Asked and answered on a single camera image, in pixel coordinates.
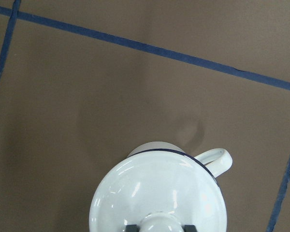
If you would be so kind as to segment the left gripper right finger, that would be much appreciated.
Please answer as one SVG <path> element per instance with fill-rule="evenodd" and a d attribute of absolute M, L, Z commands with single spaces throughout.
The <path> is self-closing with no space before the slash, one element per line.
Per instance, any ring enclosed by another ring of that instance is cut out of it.
<path fill-rule="evenodd" d="M 185 225 L 184 232 L 196 232 L 196 227 L 194 225 Z"/>

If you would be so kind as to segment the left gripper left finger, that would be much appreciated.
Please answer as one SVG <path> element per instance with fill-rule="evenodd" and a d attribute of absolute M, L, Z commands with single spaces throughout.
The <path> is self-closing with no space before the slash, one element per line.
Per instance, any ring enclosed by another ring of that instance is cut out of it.
<path fill-rule="evenodd" d="M 136 224 L 127 225 L 126 232 L 138 232 L 138 226 Z"/>

